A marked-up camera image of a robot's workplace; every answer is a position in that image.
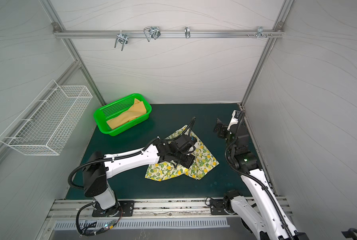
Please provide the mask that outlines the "lemon print skirt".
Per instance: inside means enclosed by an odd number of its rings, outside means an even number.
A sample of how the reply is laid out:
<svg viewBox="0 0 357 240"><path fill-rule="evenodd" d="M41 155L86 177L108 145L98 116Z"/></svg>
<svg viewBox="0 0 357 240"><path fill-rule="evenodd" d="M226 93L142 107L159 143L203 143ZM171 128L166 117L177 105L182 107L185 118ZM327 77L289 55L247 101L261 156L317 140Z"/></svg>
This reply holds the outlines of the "lemon print skirt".
<svg viewBox="0 0 357 240"><path fill-rule="evenodd" d="M197 142L195 143L195 151L191 153L195 156L195 159L189 168L176 164L173 161L152 164L148 166L145 178L157 182L179 176L188 176L195 180L201 180L208 172L218 166L219 162L199 137L194 132L191 132L190 136L195 137Z"/></svg>

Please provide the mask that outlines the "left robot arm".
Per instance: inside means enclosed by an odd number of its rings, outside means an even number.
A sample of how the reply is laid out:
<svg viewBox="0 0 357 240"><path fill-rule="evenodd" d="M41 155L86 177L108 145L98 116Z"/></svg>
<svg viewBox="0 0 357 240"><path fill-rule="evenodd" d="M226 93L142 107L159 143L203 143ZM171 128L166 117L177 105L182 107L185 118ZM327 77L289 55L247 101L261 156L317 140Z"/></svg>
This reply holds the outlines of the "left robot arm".
<svg viewBox="0 0 357 240"><path fill-rule="evenodd" d="M118 208L119 201L111 189L108 179L141 166L170 163L185 168L191 167L196 137L181 134L173 139L152 139L145 147L120 154L95 152L90 160L78 166L68 176L71 188L83 190L87 198L94 199L94 205L106 211Z"/></svg>

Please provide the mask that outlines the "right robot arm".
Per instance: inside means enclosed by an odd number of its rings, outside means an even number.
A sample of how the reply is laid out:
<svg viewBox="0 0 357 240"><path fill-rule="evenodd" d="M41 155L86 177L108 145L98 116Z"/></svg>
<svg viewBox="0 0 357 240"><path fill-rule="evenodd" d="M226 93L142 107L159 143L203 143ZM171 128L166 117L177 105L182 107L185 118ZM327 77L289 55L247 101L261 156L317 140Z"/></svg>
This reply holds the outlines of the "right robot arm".
<svg viewBox="0 0 357 240"><path fill-rule="evenodd" d="M260 161L248 157L249 132L244 117L244 111L235 110L229 124L218 120L214 131L225 139L225 161L240 176L254 204L249 204L239 191L229 191L223 198L224 211L238 215L243 226L258 240L307 240L307 234L298 231L281 208Z"/></svg>

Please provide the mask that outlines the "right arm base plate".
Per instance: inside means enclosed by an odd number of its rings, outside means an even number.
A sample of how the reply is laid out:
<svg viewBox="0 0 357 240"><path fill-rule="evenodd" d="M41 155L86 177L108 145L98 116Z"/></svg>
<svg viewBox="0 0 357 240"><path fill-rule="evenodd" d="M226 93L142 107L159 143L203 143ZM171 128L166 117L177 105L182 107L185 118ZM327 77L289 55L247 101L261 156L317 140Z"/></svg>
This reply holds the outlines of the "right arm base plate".
<svg viewBox="0 0 357 240"><path fill-rule="evenodd" d="M230 200L223 198L223 199L213 199L207 198L205 200L205 205L210 208L210 214L214 216L220 215L235 215L233 211Z"/></svg>

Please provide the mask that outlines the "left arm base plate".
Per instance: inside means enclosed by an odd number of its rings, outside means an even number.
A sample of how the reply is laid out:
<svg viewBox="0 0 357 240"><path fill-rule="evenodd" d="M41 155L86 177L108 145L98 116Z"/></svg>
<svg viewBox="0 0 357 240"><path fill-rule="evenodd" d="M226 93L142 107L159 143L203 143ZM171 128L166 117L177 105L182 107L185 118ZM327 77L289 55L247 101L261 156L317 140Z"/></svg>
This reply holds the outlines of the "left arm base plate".
<svg viewBox="0 0 357 240"><path fill-rule="evenodd" d="M106 210L99 203L95 203L92 217L131 217L134 211L134 201L117 201L116 204Z"/></svg>

